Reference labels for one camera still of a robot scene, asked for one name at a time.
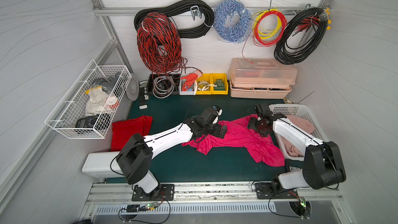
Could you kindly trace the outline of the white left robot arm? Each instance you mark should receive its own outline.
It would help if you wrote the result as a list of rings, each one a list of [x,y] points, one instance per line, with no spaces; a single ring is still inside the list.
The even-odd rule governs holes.
[[[208,107],[200,115],[185,119],[174,128],[154,135],[131,136],[114,157],[127,183],[137,185],[146,194],[153,194],[160,183],[150,172],[153,158],[160,153],[190,141],[201,142],[208,136],[224,138],[227,126],[218,123],[222,115],[219,106]]]

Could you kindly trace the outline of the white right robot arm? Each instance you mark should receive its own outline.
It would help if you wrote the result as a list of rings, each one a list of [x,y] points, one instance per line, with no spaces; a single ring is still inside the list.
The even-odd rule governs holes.
[[[247,128],[261,136],[269,130],[280,135],[294,145],[304,155],[303,168],[280,174],[271,182],[272,193],[278,194],[297,188],[315,190],[337,187],[345,182],[346,172],[339,146],[334,142],[324,142],[291,122],[285,115],[274,113],[267,104],[255,106],[257,117],[251,117]]]

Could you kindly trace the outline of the magenta t-shirt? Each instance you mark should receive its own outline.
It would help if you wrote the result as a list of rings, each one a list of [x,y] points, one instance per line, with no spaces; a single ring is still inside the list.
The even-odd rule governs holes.
[[[283,167],[285,159],[282,151],[274,145],[270,135],[262,137],[253,129],[248,129],[250,116],[233,121],[220,121],[227,127],[224,138],[211,135],[203,136],[194,141],[185,142],[182,146],[194,147],[198,152],[207,155],[215,147],[246,148],[256,163],[263,162],[271,167]]]

